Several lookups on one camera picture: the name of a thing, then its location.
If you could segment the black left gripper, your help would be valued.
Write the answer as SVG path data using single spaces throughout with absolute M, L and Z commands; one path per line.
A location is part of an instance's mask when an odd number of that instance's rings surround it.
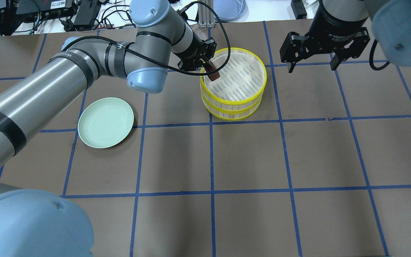
M 181 71 L 190 72 L 198 68 L 204 68 L 206 72 L 212 72 L 217 67 L 212 62 L 212 57 L 215 54 L 217 43 L 213 38 L 201 40 L 194 38 L 190 46 L 177 54 L 180 62 L 178 68 Z

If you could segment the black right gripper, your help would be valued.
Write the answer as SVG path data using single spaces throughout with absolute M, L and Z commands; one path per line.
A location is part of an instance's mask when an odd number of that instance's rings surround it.
M 317 54 L 334 53 L 330 68 L 336 71 L 347 59 L 360 57 L 369 42 L 370 35 L 366 27 L 359 28 L 350 35 L 337 35 L 322 28 L 305 35 L 291 31 L 287 34 L 279 55 L 281 61 L 287 61 L 287 69 L 291 74 L 298 61 Z

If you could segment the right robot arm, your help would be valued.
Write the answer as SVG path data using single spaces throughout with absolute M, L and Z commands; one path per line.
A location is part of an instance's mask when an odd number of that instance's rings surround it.
M 301 60 L 334 54 L 335 71 L 341 62 L 358 58 L 370 42 L 364 23 L 370 19 L 374 36 L 369 62 L 378 71 L 393 64 L 411 67 L 411 0 L 320 0 L 308 32 L 289 32 L 279 50 L 289 73 Z

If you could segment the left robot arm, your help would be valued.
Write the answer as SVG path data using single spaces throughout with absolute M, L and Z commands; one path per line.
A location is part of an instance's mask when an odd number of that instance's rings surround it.
M 127 80 L 129 88 L 157 94 L 164 87 L 170 54 L 176 72 L 196 75 L 212 64 L 214 39 L 202 40 L 166 0 L 133 0 L 135 42 L 102 36 L 67 39 L 49 62 L 0 94 L 0 168 L 103 75 Z M 0 257 L 91 257 L 88 215 L 57 194 L 0 183 Z

